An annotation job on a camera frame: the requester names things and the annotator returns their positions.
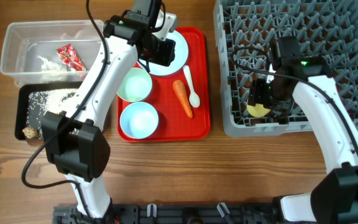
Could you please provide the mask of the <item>light blue plate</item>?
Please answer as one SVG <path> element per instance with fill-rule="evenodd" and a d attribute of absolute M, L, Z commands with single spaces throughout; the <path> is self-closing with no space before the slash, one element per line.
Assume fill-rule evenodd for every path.
<path fill-rule="evenodd" d="M 149 63 L 150 74 L 156 76 L 167 76 L 179 71 L 188 59 L 189 49 L 185 38 L 178 32 L 174 31 L 167 34 L 167 39 L 175 41 L 175 58 L 169 67 Z"/>

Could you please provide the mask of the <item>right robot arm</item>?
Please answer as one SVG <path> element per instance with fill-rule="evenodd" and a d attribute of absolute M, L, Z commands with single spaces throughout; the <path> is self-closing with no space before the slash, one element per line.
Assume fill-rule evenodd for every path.
<path fill-rule="evenodd" d="M 296 37 L 269 45 L 266 78 L 252 83 L 247 110 L 263 117 L 279 101 L 293 99 L 322 150 L 327 176 L 310 193 L 279 198 L 288 222 L 358 223 L 358 130 L 322 57 L 305 57 Z"/>

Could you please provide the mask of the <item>white tissue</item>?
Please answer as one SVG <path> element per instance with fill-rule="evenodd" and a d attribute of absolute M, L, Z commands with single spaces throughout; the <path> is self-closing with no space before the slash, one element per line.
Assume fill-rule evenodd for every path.
<path fill-rule="evenodd" d="M 41 57 L 40 55 L 37 56 L 37 58 L 41 59 L 42 65 L 41 65 L 41 71 L 42 72 L 67 72 L 67 66 L 61 65 L 52 61 L 49 61 L 45 57 Z"/>

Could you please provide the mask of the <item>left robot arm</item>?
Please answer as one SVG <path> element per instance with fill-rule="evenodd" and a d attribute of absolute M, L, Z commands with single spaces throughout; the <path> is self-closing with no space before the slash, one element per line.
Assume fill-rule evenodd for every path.
<path fill-rule="evenodd" d="M 73 186 L 78 204 L 70 217 L 76 223 L 113 220 L 102 176 L 110 155 L 102 134 L 104 121 L 120 84 L 139 59 L 171 64 L 175 43 L 166 36 L 176 24 L 162 1 L 135 1 L 132 9 L 112 16 L 96 30 L 101 39 L 99 55 L 68 108 L 45 114 L 40 148 L 65 175 L 64 183 Z"/>

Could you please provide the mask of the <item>mint green bowl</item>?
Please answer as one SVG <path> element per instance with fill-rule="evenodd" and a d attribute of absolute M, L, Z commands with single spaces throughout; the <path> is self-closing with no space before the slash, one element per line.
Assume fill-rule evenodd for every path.
<path fill-rule="evenodd" d="M 153 82 L 149 73 L 141 68 L 131 68 L 124 77 L 117 95 L 130 103 L 143 101 L 149 96 L 152 86 Z"/>

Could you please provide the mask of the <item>white plastic spoon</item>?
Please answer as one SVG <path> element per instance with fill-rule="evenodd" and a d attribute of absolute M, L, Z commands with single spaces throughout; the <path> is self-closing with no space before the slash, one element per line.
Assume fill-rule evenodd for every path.
<path fill-rule="evenodd" d="M 190 67 L 188 65 L 183 66 L 183 73 L 185 75 L 190 90 L 190 96 L 189 96 L 190 105 L 194 108 L 198 108 L 201 104 L 201 101 L 200 101 L 200 97 L 195 92 Z"/>

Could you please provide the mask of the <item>light blue bowl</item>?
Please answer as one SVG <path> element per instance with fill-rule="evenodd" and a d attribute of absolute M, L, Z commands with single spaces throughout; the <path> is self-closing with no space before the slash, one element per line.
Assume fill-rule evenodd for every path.
<path fill-rule="evenodd" d="M 146 102 L 128 105 L 121 113 L 119 125 L 125 135 L 133 139 L 145 139 L 157 129 L 157 110 Z"/>

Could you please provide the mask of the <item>orange carrot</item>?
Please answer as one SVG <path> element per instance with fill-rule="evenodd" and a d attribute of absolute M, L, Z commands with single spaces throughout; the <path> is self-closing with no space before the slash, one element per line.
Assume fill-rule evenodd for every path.
<path fill-rule="evenodd" d="M 182 108 L 184 109 L 187 117 L 192 118 L 193 112 L 191 110 L 190 103 L 187 98 L 184 83 L 181 80 L 175 80 L 173 82 L 173 90 L 174 90 Z"/>

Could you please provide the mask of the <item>yellow plastic cup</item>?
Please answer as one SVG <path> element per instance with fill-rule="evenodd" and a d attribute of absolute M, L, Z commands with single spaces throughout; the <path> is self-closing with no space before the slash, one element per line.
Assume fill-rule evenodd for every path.
<path fill-rule="evenodd" d="M 247 110 L 255 118 L 261 118 L 270 113 L 270 109 L 264 108 L 263 105 L 258 103 L 255 106 L 247 105 Z"/>

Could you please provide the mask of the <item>red snack wrapper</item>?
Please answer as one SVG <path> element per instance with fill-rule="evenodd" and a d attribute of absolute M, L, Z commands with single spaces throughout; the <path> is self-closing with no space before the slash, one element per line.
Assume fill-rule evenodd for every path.
<path fill-rule="evenodd" d="M 77 52 L 71 44 L 58 48 L 57 54 L 61 61 L 69 68 L 74 69 L 74 71 L 84 72 L 86 70 L 84 63 L 77 56 Z"/>

